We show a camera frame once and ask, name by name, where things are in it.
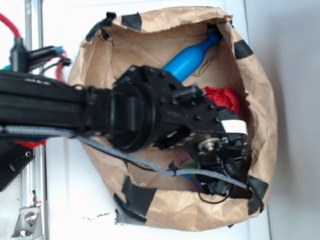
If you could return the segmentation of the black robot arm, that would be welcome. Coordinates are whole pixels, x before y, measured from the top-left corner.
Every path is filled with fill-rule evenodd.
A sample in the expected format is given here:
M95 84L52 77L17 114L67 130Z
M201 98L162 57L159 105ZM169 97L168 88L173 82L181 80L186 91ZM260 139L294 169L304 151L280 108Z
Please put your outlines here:
M249 153L246 123L198 86L149 66L132 66L112 89L3 70L0 135L20 143L75 138L146 171L194 175L211 195L218 181L227 195L248 188L237 167Z

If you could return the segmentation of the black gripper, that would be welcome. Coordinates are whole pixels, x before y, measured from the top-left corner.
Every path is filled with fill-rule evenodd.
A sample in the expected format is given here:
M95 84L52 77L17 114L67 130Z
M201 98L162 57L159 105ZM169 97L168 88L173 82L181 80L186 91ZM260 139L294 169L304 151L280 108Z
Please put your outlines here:
M200 165L196 163L198 169L211 170L224 175L228 179L243 182L245 180L244 170L245 160L227 159L214 165ZM250 191L241 188L222 179L212 178L205 175L194 176L194 187L198 195L212 195L222 197L223 200L231 199L250 199Z

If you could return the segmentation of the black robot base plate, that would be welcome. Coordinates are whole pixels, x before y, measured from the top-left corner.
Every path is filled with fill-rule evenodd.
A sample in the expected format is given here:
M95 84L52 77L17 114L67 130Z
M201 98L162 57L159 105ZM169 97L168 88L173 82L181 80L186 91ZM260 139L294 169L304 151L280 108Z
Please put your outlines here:
M34 150L8 140L0 141L0 191L3 192L34 158Z

